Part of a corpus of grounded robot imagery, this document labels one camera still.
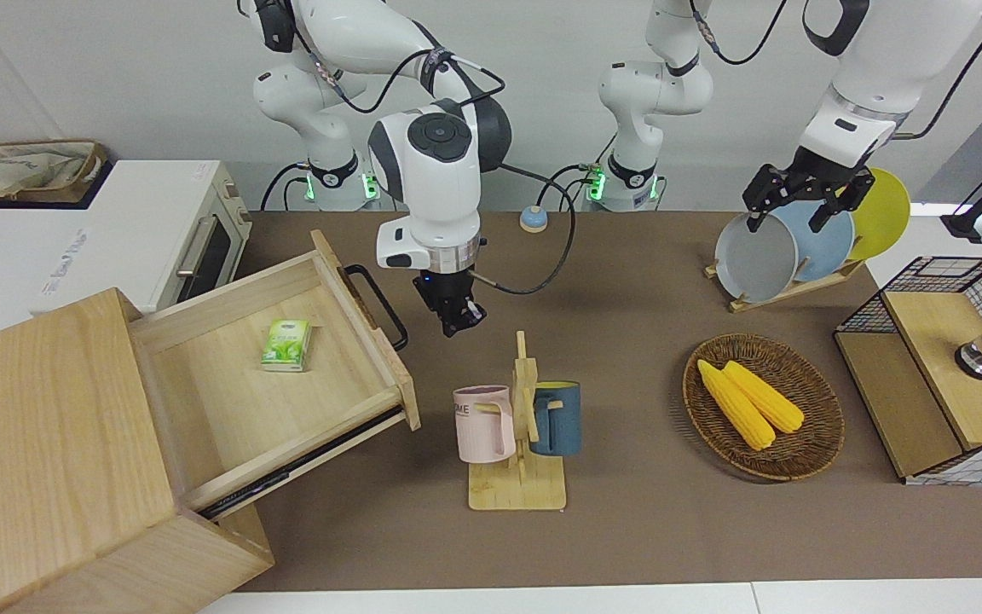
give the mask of oven window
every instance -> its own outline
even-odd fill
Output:
[[[226,263],[229,256],[231,240],[229,232],[225,226],[215,224],[214,234],[211,234],[211,241],[207,242],[207,248],[203,251],[203,260],[199,261],[199,269],[195,276],[184,280],[183,287],[180,288],[180,296],[176,297],[177,303],[194,298],[209,292],[218,287],[218,277],[222,276],[222,266]]]

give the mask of blue mug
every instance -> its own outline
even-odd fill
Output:
[[[577,381],[537,382],[533,410],[539,442],[529,449],[548,457],[569,457],[581,451],[581,386]]]

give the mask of open drawer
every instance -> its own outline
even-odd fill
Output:
[[[204,518],[394,424],[419,427],[412,378],[324,237],[312,237],[314,252],[129,325],[170,486]],[[260,367],[280,318],[315,328],[304,373]]]

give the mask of round wicker tray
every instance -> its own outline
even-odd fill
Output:
[[[775,443],[759,452],[749,448],[702,385],[699,359],[722,368],[740,362],[781,392],[806,415],[797,432],[776,432]],[[756,334],[725,334],[696,347],[685,367],[685,407],[704,442],[737,469],[787,482],[808,478],[833,463],[843,447],[839,401],[805,358],[790,347]]]

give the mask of brown tabletop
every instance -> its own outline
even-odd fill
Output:
[[[307,252],[311,229],[347,264],[371,269],[410,331],[401,358],[424,428],[392,428],[262,498],[277,564],[242,590],[982,576],[982,489],[899,484],[831,338],[875,291],[864,269],[838,287],[732,315],[702,276],[730,214],[584,214],[556,282],[527,297],[477,285],[487,321],[445,339],[413,272],[374,265],[378,225],[391,217],[254,215],[242,275]],[[565,230],[563,215],[534,236],[517,213],[484,214],[480,272],[514,287],[538,282]],[[467,506],[451,391],[508,384],[515,330],[526,331],[542,378],[583,388],[583,452],[565,461],[561,513]],[[829,470],[749,482],[685,431],[677,407],[687,356],[728,332],[779,339],[825,374],[846,419]]]

